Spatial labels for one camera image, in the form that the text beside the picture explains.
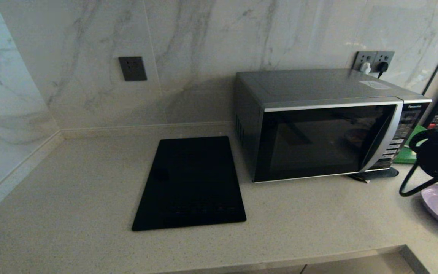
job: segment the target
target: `wall outlet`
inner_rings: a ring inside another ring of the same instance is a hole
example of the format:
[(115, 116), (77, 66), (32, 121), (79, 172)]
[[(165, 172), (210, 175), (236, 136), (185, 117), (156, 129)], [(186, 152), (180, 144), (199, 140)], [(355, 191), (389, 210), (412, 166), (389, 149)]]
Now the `wall outlet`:
[(371, 64), (371, 72), (379, 72), (379, 63), (387, 62), (389, 68), (393, 55), (395, 55), (394, 51), (358, 51), (352, 69), (360, 70), (362, 64), (368, 62)]
[(374, 62), (371, 64), (371, 72), (379, 72), (378, 65), (381, 62), (387, 62), (388, 68), (389, 68), (389, 65), (391, 63), (391, 59), (393, 59), (394, 55), (395, 55), (394, 51), (379, 51), (376, 54)]
[(352, 69), (360, 70), (362, 64), (368, 62), (371, 64), (371, 71), (373, 71), (373, 62), (375, 61), (377, 52), (375, 51), (358, 51), (356, 59), (354, 59), (354, 64)]
[(125, 81), (146, 81), (143, 59), (141, 57), (119, 57), (119, 64)]

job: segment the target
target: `microwave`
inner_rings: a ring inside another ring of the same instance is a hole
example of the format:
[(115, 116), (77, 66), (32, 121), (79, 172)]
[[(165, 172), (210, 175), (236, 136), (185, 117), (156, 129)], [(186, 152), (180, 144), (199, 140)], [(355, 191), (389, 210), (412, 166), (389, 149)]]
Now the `microwave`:
[(351, 69), (238, 72), (233, 100), (253, 182), (389, 169), (432, 102)]

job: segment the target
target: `black induction cooktop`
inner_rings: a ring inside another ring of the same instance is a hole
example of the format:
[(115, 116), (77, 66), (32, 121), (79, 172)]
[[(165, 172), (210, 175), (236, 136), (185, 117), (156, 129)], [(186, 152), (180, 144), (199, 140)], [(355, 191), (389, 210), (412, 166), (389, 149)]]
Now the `black induction cooktop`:
[(160, 141), (133, 231), (244, 221), (228, 137)]

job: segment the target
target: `baseboard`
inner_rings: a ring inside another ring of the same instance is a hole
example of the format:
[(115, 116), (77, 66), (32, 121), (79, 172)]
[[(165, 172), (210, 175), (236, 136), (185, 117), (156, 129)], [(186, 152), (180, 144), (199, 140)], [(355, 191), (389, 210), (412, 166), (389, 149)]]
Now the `baseboard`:
[(93, 138), (93, 137), (123, 137), (129, 135), (141, 135), (148, 132), (160, 130), (170, 130), (173, 128), (187, 127), (230, 127), (232, 121), (224, 122), (207, 122), (207, 123), (183, 123), (183, 124), (161, 124), (161, 125), (144, 125), (144, 126), (126, 126), (126, 127), (103, 127), (103, 128), (81, 128), (81, 129), (63, 129), (62, 135), (65, 139)]
[(0, 203), (10, 192), (46, 158), (55, 148), (64, 142), (62, 132), (57, 131), (50, 136), (40, 147), (33, 151), (9, 175), (0, 182)]

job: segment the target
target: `countertop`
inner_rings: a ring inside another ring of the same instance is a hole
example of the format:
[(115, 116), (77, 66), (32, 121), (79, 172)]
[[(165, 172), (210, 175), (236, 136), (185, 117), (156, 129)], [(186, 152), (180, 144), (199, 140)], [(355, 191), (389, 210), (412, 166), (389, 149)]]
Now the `countertop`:
[[(230, 137), (247, 221), (132, 232), (159, 140), (214, 135)], [(398, 195), (410, 166), (395, 168), (369, 184), (253, 184), (230, 124), (67, 139), (0, 204), (0, 272), (233, 272), (401, 251), (438, 273), (438, 222), (419, 195)], [(412, 182), (428, 178), (418, 170)]]

